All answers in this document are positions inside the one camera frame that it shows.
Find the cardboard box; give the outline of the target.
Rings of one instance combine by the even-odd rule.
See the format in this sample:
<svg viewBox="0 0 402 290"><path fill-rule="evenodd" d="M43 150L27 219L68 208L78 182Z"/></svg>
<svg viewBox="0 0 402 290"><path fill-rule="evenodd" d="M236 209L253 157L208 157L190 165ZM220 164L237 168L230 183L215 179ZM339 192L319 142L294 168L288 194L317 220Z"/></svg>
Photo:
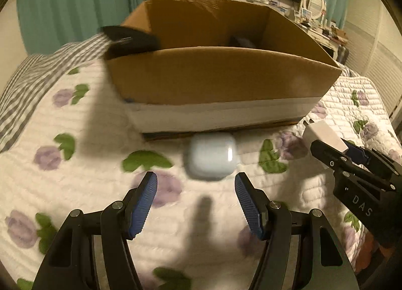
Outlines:
<svg viewBox="0 0 402 290"><path fill-rule="evenodd" d="M112 84L152 139L294 125L341 75L295 23L258 4L147 0L102 30ZM230 47L231 36L257 48Z"/></svg>

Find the white charger with prongs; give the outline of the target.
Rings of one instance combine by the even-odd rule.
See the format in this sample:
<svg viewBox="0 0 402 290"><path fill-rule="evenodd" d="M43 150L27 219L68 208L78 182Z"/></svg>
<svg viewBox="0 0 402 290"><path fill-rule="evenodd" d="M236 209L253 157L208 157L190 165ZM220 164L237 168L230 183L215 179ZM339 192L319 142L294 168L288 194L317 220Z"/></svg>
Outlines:
<svg viewBox="0 0 402 290"><path fill-rule="evenodd" d="M303 141L308 149L310 149L313 141L321 140L325 144L342 153L345 153L348 150L345 142L325 121L313 121L310 119L309 121L304 121L303 124L305 126Z"/></svg>

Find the light blue earbuds case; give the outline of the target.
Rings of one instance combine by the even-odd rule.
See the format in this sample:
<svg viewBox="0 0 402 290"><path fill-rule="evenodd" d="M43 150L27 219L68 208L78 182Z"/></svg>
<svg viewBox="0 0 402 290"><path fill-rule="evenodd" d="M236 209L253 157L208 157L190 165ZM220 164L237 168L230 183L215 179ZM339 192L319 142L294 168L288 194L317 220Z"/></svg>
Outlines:
<svg viewBox="0 0 402 290"><path fill-rule="evenodd" d="M190 139L184 162L192 178L221 180L231 175L238 164L236 141L224 132L196 134Z"/></svg>

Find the oval vanity mirror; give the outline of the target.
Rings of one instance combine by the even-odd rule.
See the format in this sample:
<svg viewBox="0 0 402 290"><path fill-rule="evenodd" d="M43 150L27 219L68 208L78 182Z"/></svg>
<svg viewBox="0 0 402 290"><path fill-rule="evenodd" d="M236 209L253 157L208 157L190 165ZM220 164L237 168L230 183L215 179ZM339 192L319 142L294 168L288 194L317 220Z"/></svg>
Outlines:
<svg viewBox="0 0 402 290"><path fill-rule="evenodd" d="M321 18L325 8L325 0L302 0L302 16L308 20Z"/></svg>

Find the white dressing table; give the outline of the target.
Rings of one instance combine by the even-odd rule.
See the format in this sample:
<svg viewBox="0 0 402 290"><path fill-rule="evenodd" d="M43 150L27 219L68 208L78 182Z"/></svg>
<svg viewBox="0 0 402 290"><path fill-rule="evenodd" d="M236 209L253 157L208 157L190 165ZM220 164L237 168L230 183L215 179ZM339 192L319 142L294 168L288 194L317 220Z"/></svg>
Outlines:
<svg viewBox="0 0 402 290"><path fill-rule="evenodd" d="M331 30L314 27L312 21L296 20L296 24L305 31L323 50L335 61L345 64L349 56L346 44L338 36L334 36Z"/></svg>

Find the grey checkered bedsheet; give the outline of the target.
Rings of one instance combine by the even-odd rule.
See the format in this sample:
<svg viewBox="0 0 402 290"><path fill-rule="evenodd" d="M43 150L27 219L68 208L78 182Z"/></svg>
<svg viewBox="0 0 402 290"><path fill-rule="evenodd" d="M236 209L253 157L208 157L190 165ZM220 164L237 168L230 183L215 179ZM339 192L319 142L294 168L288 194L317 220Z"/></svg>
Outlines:
<svg viewBox="0 0 402 290"><path fill-rule="evenodd" d="M49 55L28 56L1 94L1 152L14 146L41 99L65 74L103 56L110 41L96 34L82 42L70 42Z"/></svg>

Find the white floral quilt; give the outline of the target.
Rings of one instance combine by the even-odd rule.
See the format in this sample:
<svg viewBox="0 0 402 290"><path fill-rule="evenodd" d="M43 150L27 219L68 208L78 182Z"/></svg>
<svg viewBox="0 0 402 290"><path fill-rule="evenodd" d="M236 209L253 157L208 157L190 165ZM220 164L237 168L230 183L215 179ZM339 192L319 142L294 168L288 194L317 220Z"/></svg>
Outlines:
<svg viewBox="0 0 402 290"><path fill-rule="evenodd" d="M401 163L401 145L374 84L343 71L346 77L306 118ZM303 146L303 122L233 133L236 170L202 181L186 173L188 138L145 142L135 131L100 60L73 69L1 154L1 262L18 288L31 289L68 213L103 210L151 168L159 183L155 204L141 234L128 242L145 289L164 284L162 276L175 276L169 285L184 289L248 288L264 245L250 237L234 192L234 175L243 171L291 210L322 209L354 265L365 228L332 195L332 171Z"/></svg>

